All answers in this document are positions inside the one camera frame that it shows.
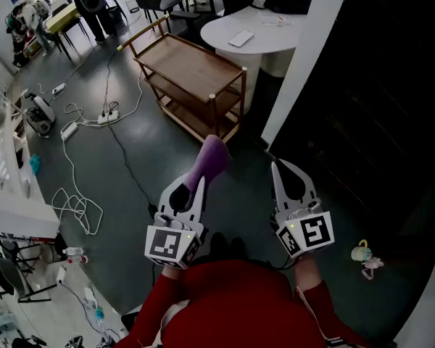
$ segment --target red sleeve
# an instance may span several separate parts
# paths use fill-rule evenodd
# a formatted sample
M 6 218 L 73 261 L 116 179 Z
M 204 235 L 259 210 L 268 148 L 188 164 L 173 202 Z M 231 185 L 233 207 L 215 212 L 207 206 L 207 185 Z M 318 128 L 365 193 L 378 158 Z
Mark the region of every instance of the red sleeve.
M 161 319 L 171 305 L 183 300 L 183 284 L 161 275 L 153 290 L 146 298 L 138 313 L 136 322 L 128 336 L 116 344 L 115 348 L 138 348 L 153 344 L 161 326 Z
M 340 337 L 347 343 L 370 347 L 361 335 L 355 333 L 336 316 L 331 295 L 325 282 L 322 282 L 313 289 L 304 291 L 303 294 L 318 320 L 321 331 L 327 338 Z

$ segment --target red shirt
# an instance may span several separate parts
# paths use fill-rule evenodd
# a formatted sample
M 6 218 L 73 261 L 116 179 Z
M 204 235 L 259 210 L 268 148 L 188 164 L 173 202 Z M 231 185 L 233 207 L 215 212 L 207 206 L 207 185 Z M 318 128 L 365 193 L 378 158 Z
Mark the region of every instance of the red shirt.
M 369 347 L 335 315 L 324 282 L 304 292 L 322 332 Z M 168 323 L 165 348 L 300 347 L 326 348 L 316 318 L 285 275 L 243 260 L 190 267 L 183 281 L 161 275 L 129 334 L 116 348 L 152 345 L 169 307 L 190 299 Z

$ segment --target round white table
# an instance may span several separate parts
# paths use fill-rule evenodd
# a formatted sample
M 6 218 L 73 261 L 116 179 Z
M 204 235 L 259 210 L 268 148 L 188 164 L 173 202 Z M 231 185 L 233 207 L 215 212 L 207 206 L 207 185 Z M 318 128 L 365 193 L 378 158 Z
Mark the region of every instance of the round white table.
M 266 17 L 282 17 L 282 25 L 263 23 Z M 260 67 L 265 72 L 283 77 L 289 68 L 294 49 L 302 32 L 306 15 L 277 14 L 269 9 L 246 7 L 236 13 L 207 23 L 201 31 L 204 41 L 216 48 L 216 53 L 248 69 L 244 112 L 252 104 L 254 87 Z M 240 48 L 228 42 L 242 30 L 253 32 Z

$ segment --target person in white shirt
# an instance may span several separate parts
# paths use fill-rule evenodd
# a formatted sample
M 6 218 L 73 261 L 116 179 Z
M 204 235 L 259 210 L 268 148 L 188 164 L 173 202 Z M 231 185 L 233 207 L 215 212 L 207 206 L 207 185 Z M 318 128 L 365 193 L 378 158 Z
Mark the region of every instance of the person in white shirt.
M 23 3 L 14 7 L 13 15 L 24 19 L 26 28 L 28 29 L 28 35 L 36 35 L 37 41 L 42 45 L 45 51 L 43 56 L 46 57 L 53 48 L 53 44 L 50 44 L 49 41 L 54 41 L 54 39 L 50 33 L 45 31 L 41 16 L 38 15 L 36 8 L 29 3 Z

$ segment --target yellow table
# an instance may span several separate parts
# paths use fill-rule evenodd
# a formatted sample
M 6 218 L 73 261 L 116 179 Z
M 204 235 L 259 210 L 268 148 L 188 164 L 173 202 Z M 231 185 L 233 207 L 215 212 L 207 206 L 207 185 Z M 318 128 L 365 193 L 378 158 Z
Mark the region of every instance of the yellow table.
M 113 0 L 115 4 L 121 9 L 121 13 L 123 14 L 124 18 L 127 20 L 127 17 L 125 16 L 125 13 L 123 9 L 120 7 L 117 0 Z M 61 39 L 59 38 L 59 32 L 63 28 L 66 27 L 69 23 L 71 23 L 74 19 L 79 17 L 79 13 L 77 8 L 75 7 L 74 3 L 69 4 L 67 7 L 65 7 L 61 12 L 59 12 L 54 17 L 49 18 L 46 21 L 46 28 L 52 35 L 54 35 L 55 39 L 57 40 L 58 44 L 62 47 L 62 49 L 65 51 L 65 54 L 67 57 L 71 60 L 70 55 L 67 53 L 66 48 L 64 47 Z

